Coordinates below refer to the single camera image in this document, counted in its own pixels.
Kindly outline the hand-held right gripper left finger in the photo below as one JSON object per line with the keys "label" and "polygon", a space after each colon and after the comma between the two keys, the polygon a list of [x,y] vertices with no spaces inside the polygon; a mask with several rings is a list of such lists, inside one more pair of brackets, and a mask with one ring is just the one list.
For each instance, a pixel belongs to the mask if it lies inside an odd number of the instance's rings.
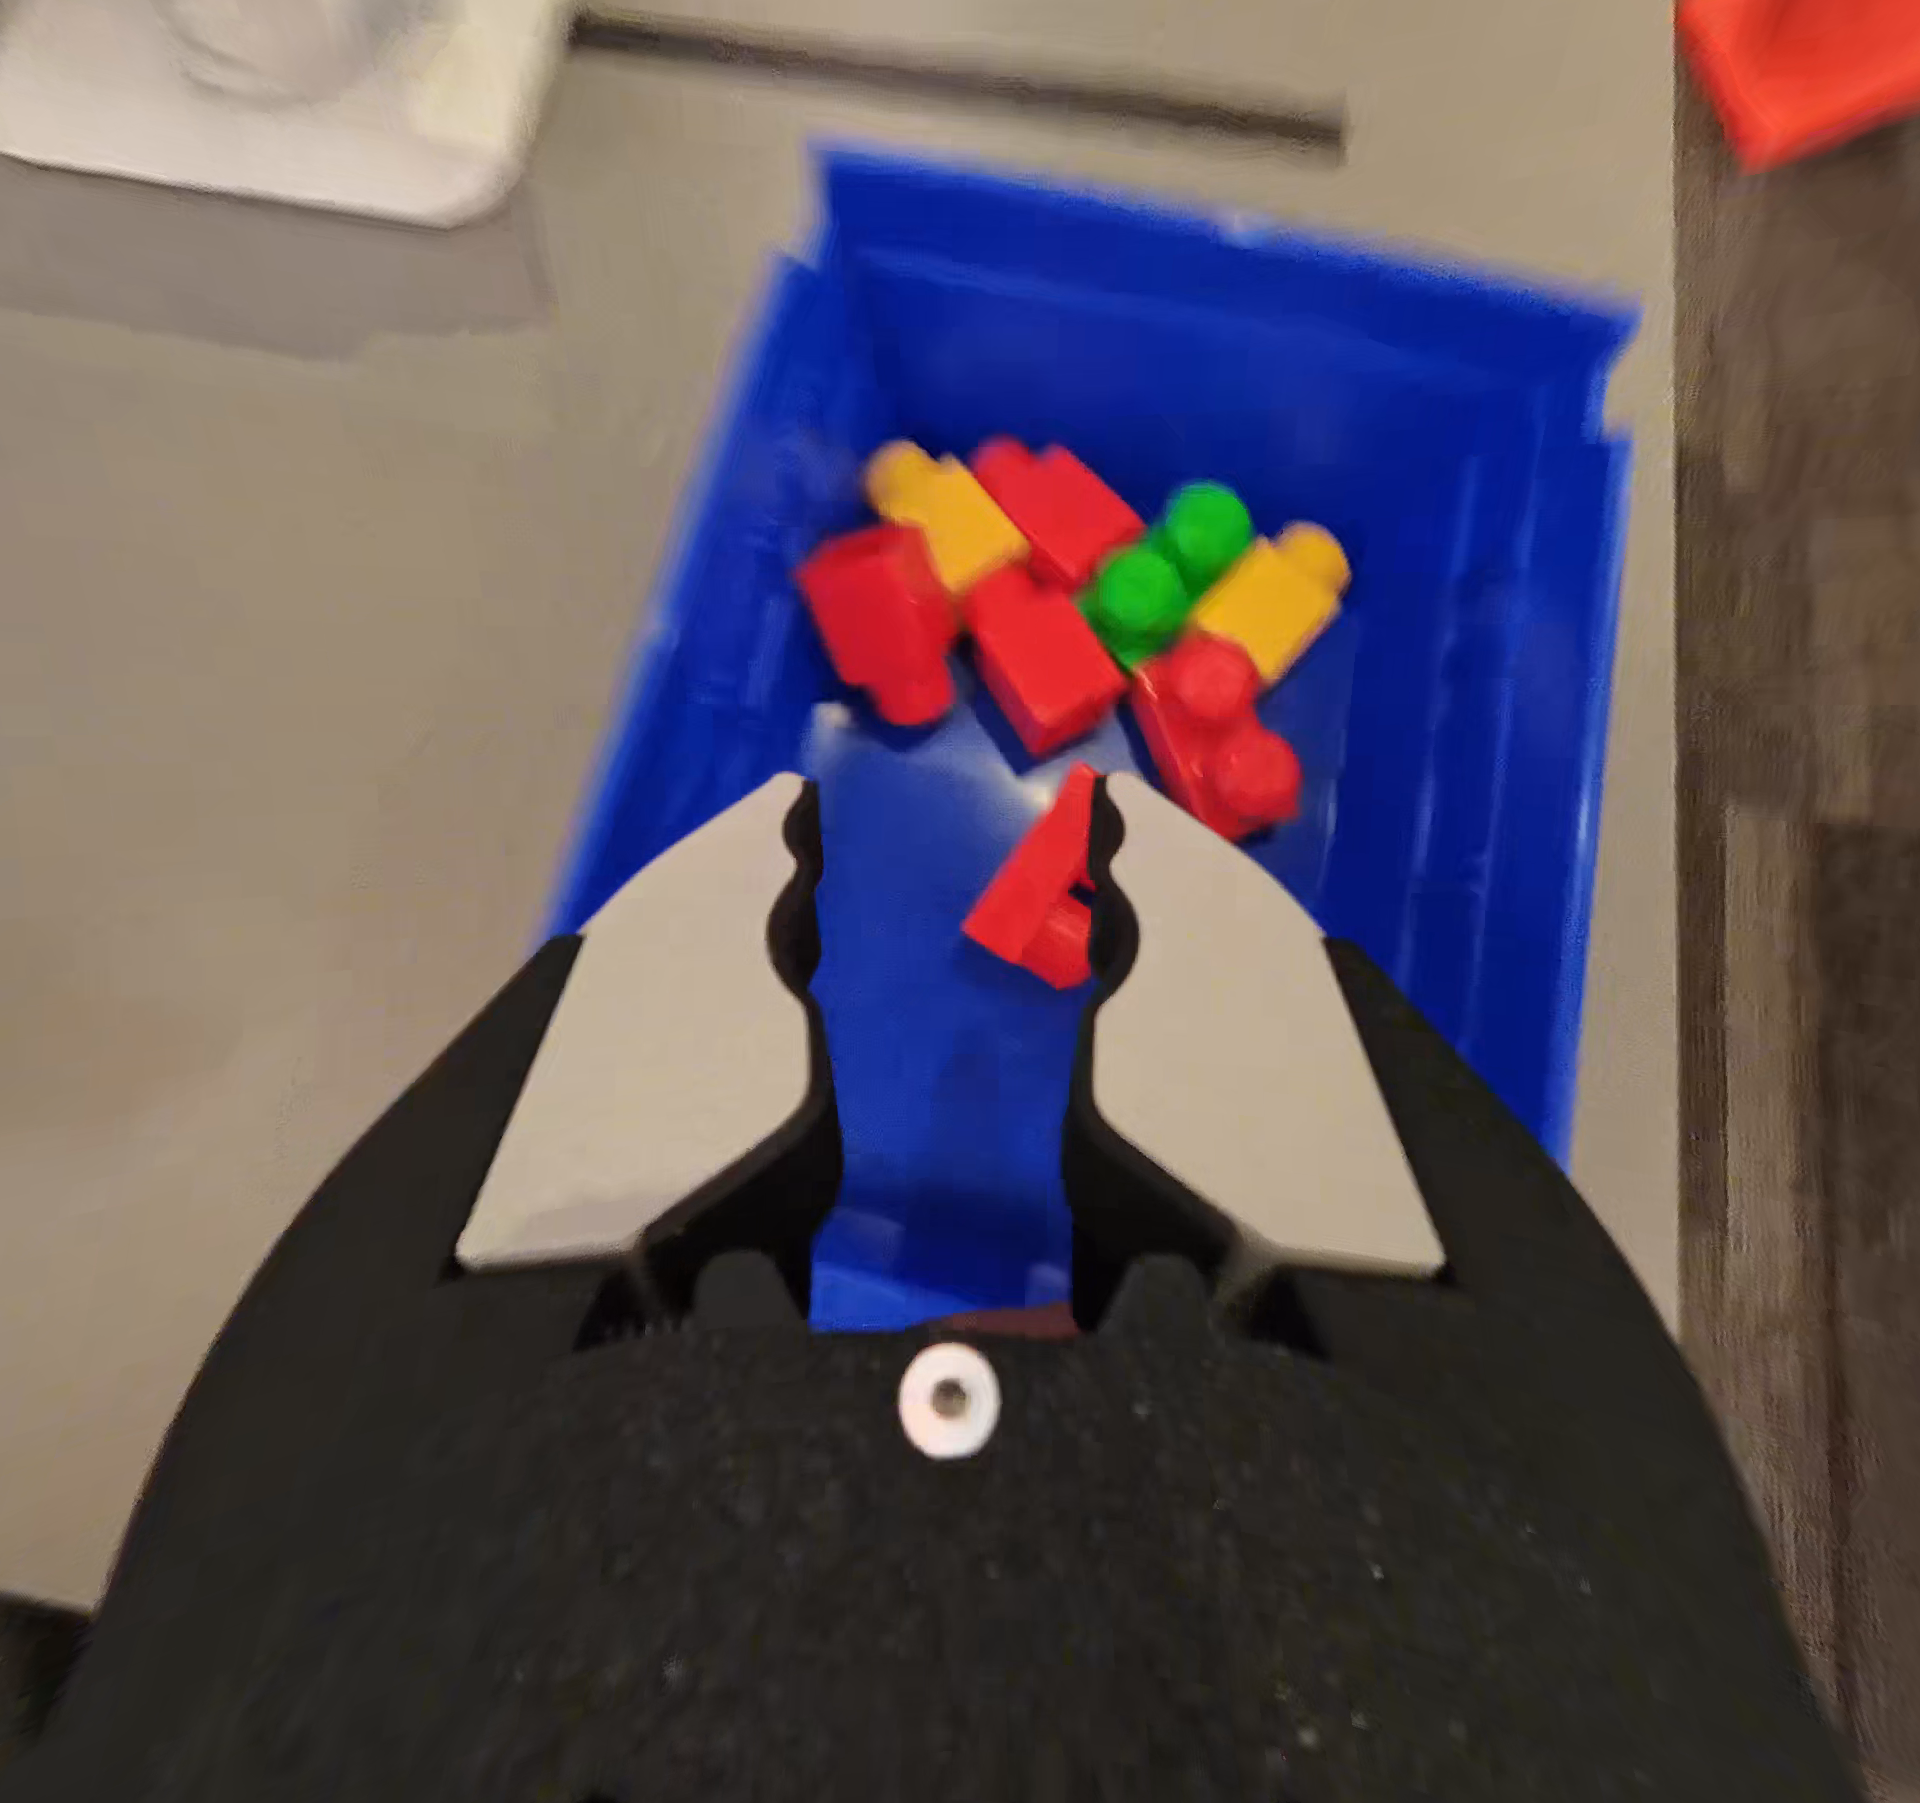
{"label": "hand-held right gripper left finger", "polygon": [[463,1271],[630,1264],[656,1312],[772,1265],[800,1322],[841,1190],[819,787],[780,774],[628,878],[559,1001],[456,1245]]}

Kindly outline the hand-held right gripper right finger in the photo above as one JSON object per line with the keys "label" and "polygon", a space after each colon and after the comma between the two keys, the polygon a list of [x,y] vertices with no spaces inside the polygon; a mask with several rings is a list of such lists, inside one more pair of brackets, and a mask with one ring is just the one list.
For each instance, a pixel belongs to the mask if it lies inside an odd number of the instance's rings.
{"label": "hand-held right gripper right finger", "polygon": [[1123,774],[1092,785],[1089,872],[1070,1312],[1107,1312],[1144,1260],[1229,1305],[1292,1270],[1432,1279],[1442,1238],[1307,909]]}

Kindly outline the red toy block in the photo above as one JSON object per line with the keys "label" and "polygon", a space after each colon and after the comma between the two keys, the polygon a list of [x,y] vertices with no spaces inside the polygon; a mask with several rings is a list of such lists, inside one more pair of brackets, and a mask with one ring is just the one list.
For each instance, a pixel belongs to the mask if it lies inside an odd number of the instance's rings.
{"label": "red toy block", "polygon": [[1092,974],[1089,850],[1098,781],[1089,765],[1069,768],[1051,807],[1024,831],[962,922],[976,950],[1056,992]]}

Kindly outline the pile of colourful toy blocks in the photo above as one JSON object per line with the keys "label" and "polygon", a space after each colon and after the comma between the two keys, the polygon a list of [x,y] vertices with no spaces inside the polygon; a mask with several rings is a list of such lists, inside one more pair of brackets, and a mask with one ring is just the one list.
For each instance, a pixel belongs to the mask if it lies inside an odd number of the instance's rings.
{"label": "pile of colourful toy blocks", "polygon": [[1353,563],[1321,523],[1252,526],[1188,483],[1156,521],[1069,447],[912,441],[862,471],[874,519],[797,570],[832,674],[890,728],[942,723],[954,650],[1032,760],[1129,712],[1164,791],[1241,841],[1290,824],[1304,774],[1263,701],[1345,609]]}

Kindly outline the blue plastic bin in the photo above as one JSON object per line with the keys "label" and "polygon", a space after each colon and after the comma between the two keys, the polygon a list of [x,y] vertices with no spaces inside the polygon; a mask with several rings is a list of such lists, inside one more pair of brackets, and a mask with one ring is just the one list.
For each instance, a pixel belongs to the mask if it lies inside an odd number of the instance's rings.
{"label": "blue plastic bin", "polygon": [[815,995],[846,1137],[813,1323],[904,1332],[1066,1296],[1060,1127],[1081,992],[962,917],[1073,760],[956,664],[886,734],[794,585],[864,519],[873,452],[1066,447],[1147,519],[1197,481],[1349,552],[1331,630],[1263,704],[1300,818],[1251,848],[1364,947],[1563,1163],[1626,523],[1603,428],[1630,311],[1481,271],[1036,176],[825,150],[645,606],[548,932],[794,771],[821,790]]}

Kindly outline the grey desk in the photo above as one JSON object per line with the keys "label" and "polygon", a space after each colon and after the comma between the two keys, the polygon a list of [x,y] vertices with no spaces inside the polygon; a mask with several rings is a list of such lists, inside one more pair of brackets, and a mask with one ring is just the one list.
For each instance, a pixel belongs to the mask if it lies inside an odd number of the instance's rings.
{"label": "grey desk", "polygon": [[280,1228],[540,927],[815,138],[1638,298],[1572,1175],[1679,1318],[1670,0],[587,0],[1349,119],[587,50],[456,232],[4,167],[4,1591],[84,1608]]}

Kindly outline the person's dark sweatshirt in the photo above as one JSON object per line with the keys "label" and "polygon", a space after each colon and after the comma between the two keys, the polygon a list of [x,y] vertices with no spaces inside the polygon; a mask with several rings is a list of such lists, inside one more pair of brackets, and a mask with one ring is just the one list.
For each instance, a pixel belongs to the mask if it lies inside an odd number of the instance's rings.
{"label": "person's dark sweatshirt", "polygon": [[104,1800],[91,1772],[45,1747],[91,1633],[91,1612],[2,1595],[2,1800]]}

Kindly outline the orange traffic cone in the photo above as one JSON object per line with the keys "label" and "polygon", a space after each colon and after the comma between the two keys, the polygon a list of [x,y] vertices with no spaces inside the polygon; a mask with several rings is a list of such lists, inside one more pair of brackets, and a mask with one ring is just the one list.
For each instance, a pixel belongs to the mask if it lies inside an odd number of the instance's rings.
{"label": "orange traffic cone", "polygon": [[1676,0],[1731,156],[1766,173],[1918,111],[1918,0]]}

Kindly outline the white flat base plate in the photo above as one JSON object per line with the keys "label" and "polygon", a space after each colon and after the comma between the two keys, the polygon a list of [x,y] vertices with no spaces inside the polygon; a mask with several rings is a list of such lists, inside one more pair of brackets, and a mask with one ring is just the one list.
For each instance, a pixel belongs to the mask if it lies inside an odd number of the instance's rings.
{"label": "white flat base plate", "polygon": [[453,0],[347,93],[189,82],[148,0],[4,0],[4,156],[157,189],[459,227],[523,168],[575,0]]}

